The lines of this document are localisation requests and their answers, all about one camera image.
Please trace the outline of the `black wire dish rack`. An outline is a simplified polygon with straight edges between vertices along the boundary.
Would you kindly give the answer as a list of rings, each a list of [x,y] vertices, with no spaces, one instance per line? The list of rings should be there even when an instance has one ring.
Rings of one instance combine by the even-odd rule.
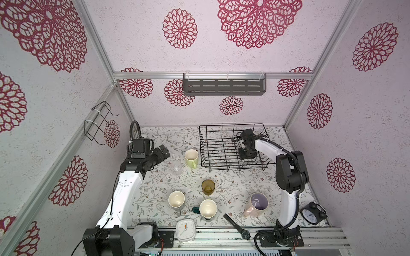
[[[241,171],[243,169],[262,169],[274,164],[263,153],[245,155],[243,141],[233,141],[241,136],[242,132],[251,129],[253,134],[264,135],[269,138],[268,132],[262,123],[256,124],[229,124],[229,125],[201,125],[199,126],[200,160],[201,166],[211,171]]]

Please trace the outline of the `light green mug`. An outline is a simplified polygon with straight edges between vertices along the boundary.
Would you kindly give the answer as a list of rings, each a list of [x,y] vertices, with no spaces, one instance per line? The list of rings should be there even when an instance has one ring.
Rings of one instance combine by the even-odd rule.
[[[185,163],[192,169],[198,168],[199,153],[195,149],[189,149],[184,154]]]

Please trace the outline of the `grey cream mug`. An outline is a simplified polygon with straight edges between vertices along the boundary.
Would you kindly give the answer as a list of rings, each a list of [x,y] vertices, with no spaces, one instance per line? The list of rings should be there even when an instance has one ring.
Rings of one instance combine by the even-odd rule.
[[[181,191],[174,191],[168,197],[168,204],[173,210],[176,211],[178,217],[181,216],[184,203],[185,195]]]

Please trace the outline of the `amber glass cup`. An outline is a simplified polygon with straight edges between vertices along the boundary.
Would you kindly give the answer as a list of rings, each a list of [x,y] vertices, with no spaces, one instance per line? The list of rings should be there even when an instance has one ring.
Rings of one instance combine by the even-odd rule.
[[[210,196],[214,192],[216,185],[213,180],[207,179],[202,182],[201,188],[205,195]]]

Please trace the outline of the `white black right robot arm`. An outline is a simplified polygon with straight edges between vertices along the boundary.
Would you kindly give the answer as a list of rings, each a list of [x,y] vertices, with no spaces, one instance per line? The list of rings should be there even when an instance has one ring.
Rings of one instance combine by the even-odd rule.
[[[233,137],[232,141],[241,141],[244,145],[240,148],[242,152],[239,154],[242,159],[248,159],[257,153],[275,159],[275,180],[282,190],[280,216],[276,229],[262,231],[259,236],[271,234],[282,240],[289,239],[299,225],[297,217],[300,195],[309,181],[303,154],[299,151],[289,151],[262,134],[255,135],[252,129],[242,131],[240,135]]]

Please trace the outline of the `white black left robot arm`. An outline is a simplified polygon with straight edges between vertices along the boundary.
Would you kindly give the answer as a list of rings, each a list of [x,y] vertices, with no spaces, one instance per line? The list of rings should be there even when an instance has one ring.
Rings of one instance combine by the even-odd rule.
[[[155,222],[127,227],[134,192],[149,171],[170,157],[170,152],[143,137],[137,121],[131,122],[129,134],[127,156],[116,176],[110,203],[96,227],[86,229],[80,241],[87,256],[132,256],[143,245],[164,246]]]

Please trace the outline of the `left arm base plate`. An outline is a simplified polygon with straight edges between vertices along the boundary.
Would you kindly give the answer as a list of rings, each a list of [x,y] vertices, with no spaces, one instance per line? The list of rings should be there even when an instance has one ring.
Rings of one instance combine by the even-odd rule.
[[[158,237],[154,241],[148,241],[141,245],[140,249],[170,249],[174,247],[175,231],[173,230],[160,230],[158,231]]]

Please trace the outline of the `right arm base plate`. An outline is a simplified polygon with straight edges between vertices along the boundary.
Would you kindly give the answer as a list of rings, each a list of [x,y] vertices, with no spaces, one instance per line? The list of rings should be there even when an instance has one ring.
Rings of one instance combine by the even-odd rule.
[[[261,234],[259,240],[262,247],[303,247],[304,241],[300,232],[300,226],[292,229],[284,229],[279,232]]]

